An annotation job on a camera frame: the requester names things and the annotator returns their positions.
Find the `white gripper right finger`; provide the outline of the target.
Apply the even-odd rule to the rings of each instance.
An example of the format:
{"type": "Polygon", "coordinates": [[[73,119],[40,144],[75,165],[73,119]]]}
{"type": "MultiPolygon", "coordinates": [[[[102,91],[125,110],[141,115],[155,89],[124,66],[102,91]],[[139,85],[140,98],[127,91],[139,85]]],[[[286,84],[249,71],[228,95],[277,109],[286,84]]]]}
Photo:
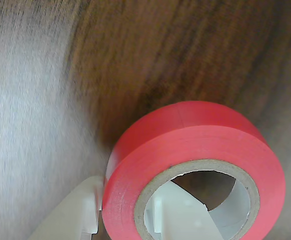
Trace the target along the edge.
{"type": "Polygon", "coordinates": [[[222,240],[207,207],[172,181],[152,195],[155,240],[222,240]]]}

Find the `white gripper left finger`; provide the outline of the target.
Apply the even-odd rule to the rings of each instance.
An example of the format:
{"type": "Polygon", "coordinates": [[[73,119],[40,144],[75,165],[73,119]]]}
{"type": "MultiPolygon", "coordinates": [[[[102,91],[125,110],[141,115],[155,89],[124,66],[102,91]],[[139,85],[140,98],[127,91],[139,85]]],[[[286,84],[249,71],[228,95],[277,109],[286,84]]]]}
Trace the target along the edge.
{"type": "Polygon", "coordinates": [[[91,240],[98,233],[104,178],[91,176],[41,222],[30,240],[91,240]]]}

